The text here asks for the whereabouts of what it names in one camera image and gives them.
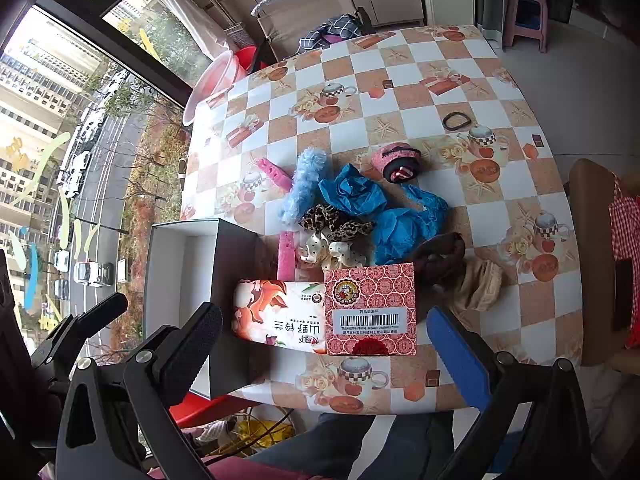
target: open box lid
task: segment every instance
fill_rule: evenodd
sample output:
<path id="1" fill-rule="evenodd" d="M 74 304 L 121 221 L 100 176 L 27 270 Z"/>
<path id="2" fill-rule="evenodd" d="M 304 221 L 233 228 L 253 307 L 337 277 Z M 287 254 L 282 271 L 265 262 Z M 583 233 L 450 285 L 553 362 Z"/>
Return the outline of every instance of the open box lid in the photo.
<path id="1" fill-rule="evenodd" d="M 251 343 L 231 330 L 239 280 L 259 277 L 258 235 L 221 219 L 155 224 L 151 228 L 143 302 L 143 336 L 162 325 L 181 327 L 202 304 L 222 310 L 223 328 L 191 391 L 207 399 L 250 382 Z"/>

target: street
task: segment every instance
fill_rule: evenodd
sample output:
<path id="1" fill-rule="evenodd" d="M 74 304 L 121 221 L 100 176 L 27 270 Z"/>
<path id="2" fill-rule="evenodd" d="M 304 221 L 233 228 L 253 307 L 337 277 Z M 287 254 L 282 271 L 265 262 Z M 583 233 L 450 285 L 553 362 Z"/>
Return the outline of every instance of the street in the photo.
<path id="1" fill-rule="evenodd" d="M 136 113 L 127 118 L 105 119 L 100 138 L 92 150 L 84 186 L 80 195 L 74 199 L 72 211 L 76 211 L 76 214 L 72 214 L 72 218 L 76 216 L 79 219 L 99 222 L 103 226 L 120 227 L 128 184 L 126 179 L 129 177 L 135 147 L 140 142 L 145 123 L 146 115 Z M 119 233 L 100 227 L 92 238 L 88 253 L 85 253 L 84 243 L 91 227 L 92 225 L 82 222 L 81 233 L 74 231 L 72 242 L 69 244 L 69 303 L 70 312 L 74 316 L 93 308 L 115 291 L 114 286 L 85 286 L 73 280 L 76 261 L 91 260 L 104 264 L 112 263 L 114 266 L 116 264 Z M 80 244 L 80 252 L 76 260 L 74 256 L 77 244 Z M 109 329 L 105 328 L 88 340 L 80 356 L 100 355 L 98 347 L 109 343 Z"/>

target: person's leg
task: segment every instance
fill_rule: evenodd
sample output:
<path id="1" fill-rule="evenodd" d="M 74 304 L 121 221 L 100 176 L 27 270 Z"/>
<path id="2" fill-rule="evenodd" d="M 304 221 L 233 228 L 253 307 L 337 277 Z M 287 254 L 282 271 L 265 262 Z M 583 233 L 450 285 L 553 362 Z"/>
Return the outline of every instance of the person's leg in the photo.
<path id="1" fill-rule="evenodd" d="M 453 453 L 453 412 L 397 415 L 380 454 L 359 480 L 431 480 Z"/>
<path id="2" fill-rule="evenodd" d="M 251 455 L 247 460 L 308 475 L 346 479 L 374 418 L 373 415 L 323 413 L 312 430 Z"/>

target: floor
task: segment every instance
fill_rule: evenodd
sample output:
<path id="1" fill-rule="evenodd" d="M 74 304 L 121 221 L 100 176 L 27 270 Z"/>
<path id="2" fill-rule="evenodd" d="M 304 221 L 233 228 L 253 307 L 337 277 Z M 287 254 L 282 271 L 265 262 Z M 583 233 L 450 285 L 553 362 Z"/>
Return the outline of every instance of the floor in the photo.
<path id="1" fill-rule="evenodd" d="M 582 157 L 618 174 L 640 170 L 640 50 L 550 22 L 546 54 L 536 40 L 520 37 L 496 51 L 536 114 L 564 181 Z"/>
<path id="2" fill-rule="evenodd" d="M 636 119 L 640 92 L 640 51 L 605 41 L 580 28 L 551 22 L 548 52 L 538 42 L 516 38 L 504 51 L 492 45 L 520 86 L 554 153 L 563 181 L 578 158 L 590 158 L 617 174 L 640 171 L 640 128 Z M 607 415 L 623 374 L 610 368 L 577 371 L 592 436 Z M 516 412 L 510 431 L 523 427 L 529 405 Z M 318 414 L 296 410 L 301 427 L 311 428 Z M 454 414 L 454 442 L 462 441 L 478 416 L 475 408 Z M 355 480 L 382 449 L 394 415 L 379 415 L 353 465 Z"/>

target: tissue package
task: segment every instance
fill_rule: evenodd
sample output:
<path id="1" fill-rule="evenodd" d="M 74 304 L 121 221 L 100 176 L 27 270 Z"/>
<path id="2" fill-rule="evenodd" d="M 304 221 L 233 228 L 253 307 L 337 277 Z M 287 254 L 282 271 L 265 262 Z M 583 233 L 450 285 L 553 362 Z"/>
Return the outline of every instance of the tissue package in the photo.
<path id="1" fill-rule="evenodd" d="M 324 273 L 330 355 L 415 355 L 414 264 Z"/>
<path id="2" fill-rule="evenodd" d="M 237 336 L 267 345 L 326 353 L 324 283 L 241 280 L 234 294 Z"/>

